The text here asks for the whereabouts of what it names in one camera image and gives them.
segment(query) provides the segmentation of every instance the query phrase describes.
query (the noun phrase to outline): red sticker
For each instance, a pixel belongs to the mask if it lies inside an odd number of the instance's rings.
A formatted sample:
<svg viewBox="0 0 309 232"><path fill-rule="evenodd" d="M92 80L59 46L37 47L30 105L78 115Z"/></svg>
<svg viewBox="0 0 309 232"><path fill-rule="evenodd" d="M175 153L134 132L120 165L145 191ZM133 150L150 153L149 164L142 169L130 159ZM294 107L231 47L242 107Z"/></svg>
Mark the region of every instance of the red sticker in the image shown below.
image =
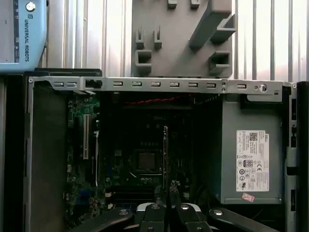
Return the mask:
<svg viewBox="0 0 309 232"><path fill-rule="evenodd" d="M243 193L241 198L244 199L244 200L250 201L250 202L254 201L254 196L251 196L247 193Z"/></svg>

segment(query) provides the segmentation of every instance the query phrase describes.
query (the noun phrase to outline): metal bracket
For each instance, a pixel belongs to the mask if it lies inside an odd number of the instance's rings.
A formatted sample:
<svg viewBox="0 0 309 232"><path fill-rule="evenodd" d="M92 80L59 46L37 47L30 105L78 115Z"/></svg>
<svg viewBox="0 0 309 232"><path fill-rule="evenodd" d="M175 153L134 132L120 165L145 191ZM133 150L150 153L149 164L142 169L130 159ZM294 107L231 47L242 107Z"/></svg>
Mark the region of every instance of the metal bracket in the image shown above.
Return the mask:
<svg viewBox="0 0 309 232"><path fill-rule="evenodd" d="M246 94L252 102L282 102L282 87L291 84L281 81L247 81L174 77L101 77L101 76L40 76L31 80L48 81L59 91L139 91L184 92L214 94ZM100 82L98 87L89 81Z"/></svg>

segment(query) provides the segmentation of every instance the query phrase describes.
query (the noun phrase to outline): gray 3d printed part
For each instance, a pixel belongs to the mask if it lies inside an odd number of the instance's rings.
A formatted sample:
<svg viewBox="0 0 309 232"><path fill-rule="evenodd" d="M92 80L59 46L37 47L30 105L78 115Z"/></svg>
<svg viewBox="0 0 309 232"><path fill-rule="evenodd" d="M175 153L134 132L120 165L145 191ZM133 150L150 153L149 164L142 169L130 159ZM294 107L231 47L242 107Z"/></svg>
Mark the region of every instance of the gray 3d printed part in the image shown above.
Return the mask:
<svg viewBox="0 0 309 232"><path fill-rule="evenodd" d="M145 48L145 30L140 27L135 31L135 42L137 49L144 49Z"/></svg>
<svg viewBox="0 0 309 232"><path fill-rule="evenodd" d="M168 8L175 9L177 6L177 0L168 0Z"/></svg>
<svg viewBox="0 0 309 232"><path fill-rule="evenodd" d="M230 52L217 51L209 57L209 70L211 75L219 75L230 68Z"/></svg>
<svg viewBox="0 0 309 232"><path fill-rule="evenodd" d="M140 75L151 73L151 50L136 50L135 65Z"/></svg>
<svg viewBox="0 0 309 232"><path fill-rule="evenodd" d="M162 37L161 37L161 27L159 29L154 30L154 48L156 50L162 48Z"/></svg>
<svg viewBox="0 0 309 232"><path fill-rule="evenodd" d="M231 13L231 0L209 0L207 9L191 36L190 48L200 49L216 32L221 21Z"/></svg>
<svg viewBox="0 0 309 232"><path fill-rule="evenodd" d="M235 31L235 15L232 15L223 28L218 28L216 30L211 37L211 42L213 44L223 44L234 34Z"/></svg>
<svg viewBox="0 0 309 232"><path fill-rule="evenodd" d="M200 0L190 0L191 3L191 9L192 10L196 10L197 8L199 8L199 4L200 4Z"/></svg>

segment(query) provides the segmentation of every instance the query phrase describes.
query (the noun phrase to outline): screw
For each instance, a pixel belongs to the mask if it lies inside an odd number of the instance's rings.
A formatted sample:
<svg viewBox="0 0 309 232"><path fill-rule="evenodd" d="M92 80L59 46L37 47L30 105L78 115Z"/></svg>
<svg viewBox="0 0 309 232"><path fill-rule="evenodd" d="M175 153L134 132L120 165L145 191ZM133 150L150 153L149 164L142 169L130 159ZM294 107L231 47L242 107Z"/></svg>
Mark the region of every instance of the screw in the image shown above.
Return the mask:
<svg viewBox="0 0 309 232"><path fill-rule="evenodd" d="M180 206L180 208L183 209L183 210L187 210L187 209L189 209L189 206L186 205L186 204L182 204L182 205Z"/></svg>
<svg viewBox="0 0 309 232"><path fill-rule="evenodd" d="M265 93L265 92L267 91L267 86L266 86L265 84L261 84L261 86L260 86L260 91L261 91L262 93Z"/></svg>
<svg viewBox="0 0 309 232"><path fill-rule="evenodd" d="M26 10L29 12L33 12L35 10L35 4L33 2L28 2L26 4Z"/></svg>
<svg viewBox="0 0 309 232"><path fill-rule="evenodd" d="M222 215L223 215L222 211L221 211L221 210L217 210L217 209L215 209L215 210L213 211L213 213L214 213L215 215L217 215L217 216L222 216Z"/></svg>
<svg viewBox="0 0 309 232"><path fill-rule="evenodd" d="M128 212L125 209L120 210L119 215L127 215Z"/></svg>

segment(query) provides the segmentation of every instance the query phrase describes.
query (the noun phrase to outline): regulatory label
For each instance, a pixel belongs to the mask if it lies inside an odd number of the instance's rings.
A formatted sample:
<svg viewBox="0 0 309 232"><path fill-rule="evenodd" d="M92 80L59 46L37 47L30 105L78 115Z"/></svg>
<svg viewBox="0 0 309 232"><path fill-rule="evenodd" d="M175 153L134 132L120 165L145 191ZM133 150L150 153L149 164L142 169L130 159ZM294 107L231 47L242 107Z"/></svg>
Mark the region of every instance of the regulatory label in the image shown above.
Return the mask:
<svg viewBox="0 0 309 232"><path fill-rule="evenodd" d="M236 191L269 191L269 134L265 130L238 130Z"/></svg>

